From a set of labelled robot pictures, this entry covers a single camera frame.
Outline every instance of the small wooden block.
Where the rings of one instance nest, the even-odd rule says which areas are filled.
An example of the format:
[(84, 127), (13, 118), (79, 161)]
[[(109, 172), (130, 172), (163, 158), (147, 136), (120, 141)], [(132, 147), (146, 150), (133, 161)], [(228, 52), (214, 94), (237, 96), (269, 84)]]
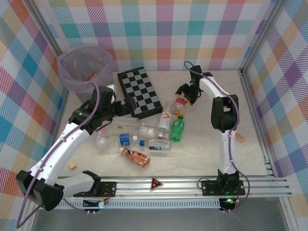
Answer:
[(235, 134), (235, 138), (236, 138), (236, 140), (238, 140), (239, 142), (243, 142), (244, 140), (245, 140), (245, 137), (244, 136), (242, 136), (240, 133), (236, 133)]
[(70, 169), (74, 169), (74, 168), (76, 168), (76, 167), (77, 167), (77, 165), (76, 165), (75, 161), (73, 161), (73, 162), (71, 162), (71, 163), (69, 164), (69, 168), (70, 168)]

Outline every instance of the marble surface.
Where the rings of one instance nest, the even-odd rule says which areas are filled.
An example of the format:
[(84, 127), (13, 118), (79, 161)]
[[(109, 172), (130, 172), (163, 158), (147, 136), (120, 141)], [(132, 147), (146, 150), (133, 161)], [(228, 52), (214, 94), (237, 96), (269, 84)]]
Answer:
[[(163, 106), (175, 100), (175, 91), (189, 83), (188, 71), (148, 71), (148, 76)], [(245, 141), (236, 141), (237, 167), (246, 175), (266, 175), (262, 151), (249, 114), (248, 106), (237, 71), (211, 71), (215, 80), (230, 94), (239, 97), (240, 124), (237, 131), (245, 136)], [(114, 73), (117, 99), (124, 95)], [(70, 94), (62, 119), (60, 131), (63, 131), (72, 112), (81, 103), (75, 94)], [(172, 150), (165, 153), (153, 153), (138, 146), (131, 147), (142, 151), (151, 158), (146, 168), (139, 167), (120, 155), (117, 149), (99, 150), (92, 135), (73, 154), (61, 176), (74, 176), (84, 170), (90, 170), (99, 176), (215, 176), (219, 168), (218, 130), (212, 128), (210, 115), (212, 100), (204, 93), (193, 106), (187, 106), (184, 113), (184, 132), (179, 143), (172, 143)], [(156, 127), (160, 115), (143, 119), (147, 126)], [(77, 167), (70, 170), (68, 164), (75, 161)]]

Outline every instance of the checkered board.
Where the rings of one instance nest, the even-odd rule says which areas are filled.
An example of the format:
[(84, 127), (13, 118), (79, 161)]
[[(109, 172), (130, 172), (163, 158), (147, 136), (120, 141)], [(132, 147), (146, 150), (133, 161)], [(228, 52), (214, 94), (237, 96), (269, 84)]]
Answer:
[(162, 113), (163, 107), (143, 67), (117, 74), (125, 98), (132, 97), (137, 108), (132, 117), (143, 119)]

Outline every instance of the robotic arm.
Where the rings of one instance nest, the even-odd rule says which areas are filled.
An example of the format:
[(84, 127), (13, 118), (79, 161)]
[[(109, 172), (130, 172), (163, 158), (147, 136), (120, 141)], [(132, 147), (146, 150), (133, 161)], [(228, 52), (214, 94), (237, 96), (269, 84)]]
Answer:
[(203, 73), (199, 65), (193, 65), (190, 69), (191, 85), (184, 84), (179, 87), (176, 94), (184, 93), (189, 105), (193, 105), (201, 96), (201, 92), (205, 92), (211, 99), (212, 114), (211, 123), (214, 129), (220, 131), (220, 167), (216, 182), (206, 182), (207, 192), (214, 192), (215, 195), (227, 195), (234, 192), (234, 188), (239, 189), (239, 194), (244, 194), (243, 181), (239, 178), (239, 172), (235, 167), (235, 133), (234, 128), (238, 123), (238, 97), (229, 95), (214, 80), (210, 72)]
[[(20, 171), (16, 176), (18, 185), (24, 194), (30, 187), (33, 178), (36, 178), (28, 198), (47, 211), (54, 209), (63, 198), (73, 194), (87, 191), (96, 194), (100, 190), (101, 178), (90, 171), (84, 171), (78, 176), (65, 179), (58, 179), (58, 176), (79, 145), (99, 129), (102, 122), (109, 121), (111, 123), (114, 116), (131, 114), (136, 109), (133, 98), (125, 99), (125, 104), (121, 104), (121, 101), (116, 102), (113, 85), (98, 87), (98, 89), (99, 99), (97, 99), (97, 90), (94, 90), (91, 100), (83, 103), (72, 113), (64, 131), (46, 155), (29, 172)], [(95, 110), (97, 100), (99, 100), (99, 104), (92, 118), (76, 129)], [(49, 158), (41, 168), (41, 164), (47, 156)]]

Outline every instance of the trash bin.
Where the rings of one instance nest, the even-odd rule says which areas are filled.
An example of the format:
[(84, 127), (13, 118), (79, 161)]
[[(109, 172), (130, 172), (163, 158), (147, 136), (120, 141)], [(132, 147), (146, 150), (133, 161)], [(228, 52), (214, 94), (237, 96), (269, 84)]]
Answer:
[(60, 55), (57, 63), (60, 80), (82, 103), (91, 99), (94, 86), (88, 78), (93, 72), (98, 86), (114, 83), (112, 55), (98, 46), (76, 46)]

